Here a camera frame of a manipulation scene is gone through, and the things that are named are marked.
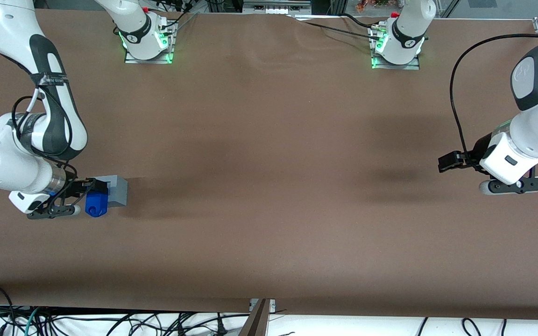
black band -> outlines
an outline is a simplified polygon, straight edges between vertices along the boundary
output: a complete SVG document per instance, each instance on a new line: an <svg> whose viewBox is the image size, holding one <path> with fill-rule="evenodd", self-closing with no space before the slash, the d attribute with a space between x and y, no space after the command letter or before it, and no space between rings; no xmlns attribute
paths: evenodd
<svg viewBox="0 0 538 336"><path fill-rule="evenodd" d="M397 19L393 22L393 25L391 25L391 31L393 32L393 36L395 36L396 40L400 41L400 44L404 49L413 48L423 39L423 36L425 35L425 33L417 37L410 37L408 35L404 35L404 33L402 33L397 27Z"/></svg>
<svg viewBox="0 0 538 336"><path fill-rule="evenodd" d="M30 79L35 83L35 86L63 85L64 83L70 83L68 75L62 72L39 72L38 74L30 74Z"/></svg>
<svg viewBox="0 0 538 336"><path fill-rule="evenodd" d="M149 34L149 31L151 30L151 17L149 15L145 15L147 17L147 22L145 22L145 25L141 27L139 30L135 30L134 32L124 32L124 30L120 31L121 36L124 37L124 40L128 41L132 44L137 44L141 42L141 39L146 35Z"/></svg>
<svg viewBox="0 0 538 336"><path fill-rule="evenodd" d="M22 136L20 138L20 143L22 144L22 147L32 153L34 153L34 151L32 151L32 130L35 127L36 120L44 116L45 113L30 113L24 121L24 127L21 129Z"/></svg>

white floor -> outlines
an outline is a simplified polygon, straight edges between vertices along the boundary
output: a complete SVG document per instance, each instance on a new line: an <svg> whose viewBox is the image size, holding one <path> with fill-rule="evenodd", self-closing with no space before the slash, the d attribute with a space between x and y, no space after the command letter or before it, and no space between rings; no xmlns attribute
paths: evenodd
<svg viewBox="0 0 538 336"><path fill-rule="evenodd" d="M105 315L105 317L122 317L122 315ZM141 319L146 319L150 315L140 315ZM163 326L169 325L177 314L160 315ZM194 325L196 323L216 317L215 313L201 313L195 315L191 321L184 326ZM245 317L235 317L224 319L224 325L227 330L239 329L245 323ZM421 317L358 317L358 316L322 316L322 315L272 315L269 322L267 336L416 336ZM149 322L158 325L156 319ZM502 327L502 320L499 319L474 319L481 332L481 336L499 336ZM114 322L84 322L61 320L56 323L69 336L104 336ZM207 325L215 330L216 323L212 322ZM11 334L11 328L6 330L5 336ZM122 323L113 331L111 336L126 336L130 330L128 322ZM477 333L469 328L473 336ZM134 336L154 336L154 329L139 329ZM208 329L199 328L188 333L189 336L214 335ZM431 317L422 336L464 336L461 319L454 318L437 318ZM506 336L538 336L538 321L527 320L509 320L506 327Z"/></svg>

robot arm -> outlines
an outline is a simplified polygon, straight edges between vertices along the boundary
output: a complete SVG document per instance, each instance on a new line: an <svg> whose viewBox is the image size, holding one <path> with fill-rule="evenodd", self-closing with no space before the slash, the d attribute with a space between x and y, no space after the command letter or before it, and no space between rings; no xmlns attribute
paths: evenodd
<svg viewBox="0 0 538 336"><path fill-rule="evenodd" d="M0 117L0 189L30 213L62 190L72 176L47 159L70 160L87 143L87 133L73 101L57 49L45 38L32 0L0 0L0 54L25 70L35 83L46 113L30 113L17 120Z"/></svg>
<svg viewBox="0 0 538 336"><path fill-rule="evenodd" d="M167 19L145 13L137 0L95 0L111 16L124 47L134 58L149 60L167 49Z"/></svg>
<svg viewBox="0 0 538 336"><path fill-rule="evenodd" d="M518 62L510 80L521 112L478 140L469 157L456 151L439 158L440 172L465 168L463 161L470 160L491 175L493 182L481 183L484 194L538 191L538 178L524 177L538 164L538 46Z"/></svg>
<svg viewBox="0 0 538 336"><path fill-rule="evenodd" d="M376 52L393 64L410 63L420 53L436 12L433 0L407 0L399 17L387 19L385 39Z"/></svg>

gray block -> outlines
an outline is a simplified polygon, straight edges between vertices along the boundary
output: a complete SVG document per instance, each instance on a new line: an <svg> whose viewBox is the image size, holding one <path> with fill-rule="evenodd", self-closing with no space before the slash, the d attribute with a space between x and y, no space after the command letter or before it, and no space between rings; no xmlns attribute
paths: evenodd
<svg viewBox="0 0 538 336"><path fill-rule="evenodd" d="M107 182L109 189L108 208L128 205L128 181L117 175L96 176L95 178Z"/></svg>

table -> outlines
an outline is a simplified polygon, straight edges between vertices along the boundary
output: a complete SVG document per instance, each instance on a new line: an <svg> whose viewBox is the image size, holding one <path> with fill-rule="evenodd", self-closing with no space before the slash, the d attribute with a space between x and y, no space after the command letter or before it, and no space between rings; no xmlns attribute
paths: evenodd
<svg viewBox="0 0 538 336"><path fill-rule="evenodd" d="M101 218L30 221L0 190L14 303L246 311L271 297L290 313L538 318L538 194L483 196L482 175L437 171L460 148L455 60L530 21L435 20L421 70L400 71L373 70L364 39L282 15L198 15L167 65L122 63L104 12L37 15L90 137L73 165L130 191ZM466 58L470 145L517 113L510 71L536 44ZM0 56L0 115L30 93Z"/></svg>

